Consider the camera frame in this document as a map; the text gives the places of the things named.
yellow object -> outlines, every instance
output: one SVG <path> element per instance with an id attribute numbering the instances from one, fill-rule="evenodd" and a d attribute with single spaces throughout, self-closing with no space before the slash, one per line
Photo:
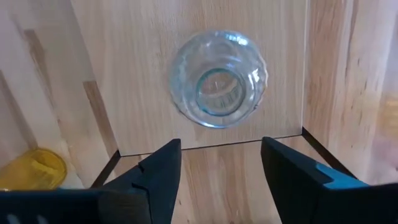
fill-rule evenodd
<path id="1" fill-rule="evenodd" d="M 0 189 L 56 189 L 67 176 L 67 166 L 56 153 L 43 148 L 27 151 L 0 169 Z"/>

clear glass bowl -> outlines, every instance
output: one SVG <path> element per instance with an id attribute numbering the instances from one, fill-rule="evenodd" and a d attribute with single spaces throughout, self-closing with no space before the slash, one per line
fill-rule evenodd
<path id="1" fill-rule="evenodd" d="M 267 78 L 266 63 L 250 39 L 216 30 L 193 36 L 178 51 L 169 85 L 176 107 L 187 118 L 228 128 L 256 109 Z"/>

